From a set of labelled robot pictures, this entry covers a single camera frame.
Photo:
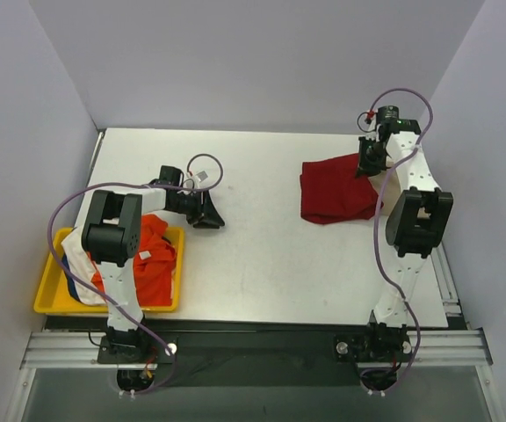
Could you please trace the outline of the dark red t shirt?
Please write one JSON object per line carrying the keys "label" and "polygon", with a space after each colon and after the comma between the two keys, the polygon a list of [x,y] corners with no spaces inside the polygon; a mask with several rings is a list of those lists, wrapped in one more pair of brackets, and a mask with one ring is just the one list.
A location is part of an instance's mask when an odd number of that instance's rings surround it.
{"label": "dark red t shirt", "polygon": [[367,176],[356,175],[358,155],[304,162],[300,174],[300,217],[311,223],[370,220],[379,195]]}

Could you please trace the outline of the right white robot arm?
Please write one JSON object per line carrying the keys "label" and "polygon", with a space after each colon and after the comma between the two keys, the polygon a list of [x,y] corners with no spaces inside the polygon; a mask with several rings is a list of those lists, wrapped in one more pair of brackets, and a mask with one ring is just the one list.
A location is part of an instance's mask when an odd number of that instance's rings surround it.
{"label": "right white robot arm", "polygon": [[418,275],[437,248],[453,206],[451,193],[434,179],[421,145],[423,131],[417,120],[403,119],[395,105],[384,105],[366,114],[369,129],[358,138],[355,176],[383,173],[379,196],[388,179],[396,176],[400,195],[380,228],[382,200],[377,200],[373,248],[385,286],[372,311],[377,327],[404,332],[414,313],[408,308]]}

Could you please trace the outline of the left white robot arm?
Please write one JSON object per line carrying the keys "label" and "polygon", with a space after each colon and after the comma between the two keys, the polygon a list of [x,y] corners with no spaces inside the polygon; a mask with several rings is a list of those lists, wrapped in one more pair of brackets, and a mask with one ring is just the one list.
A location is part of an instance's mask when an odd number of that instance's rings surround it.
{"label": "left white robot arm", "polygon": [[134,259],[141,243],[141,218],[167,211],[184,215],[197,229],[225,226],[210,191],[220,184],[202,186],[204,174],[162,166],[159,177],[143,186],[102,183],[93,193],[85,217],[81,246],[96,264],[104,284],[110,347],[144,347],[143,311],[137,299]]}

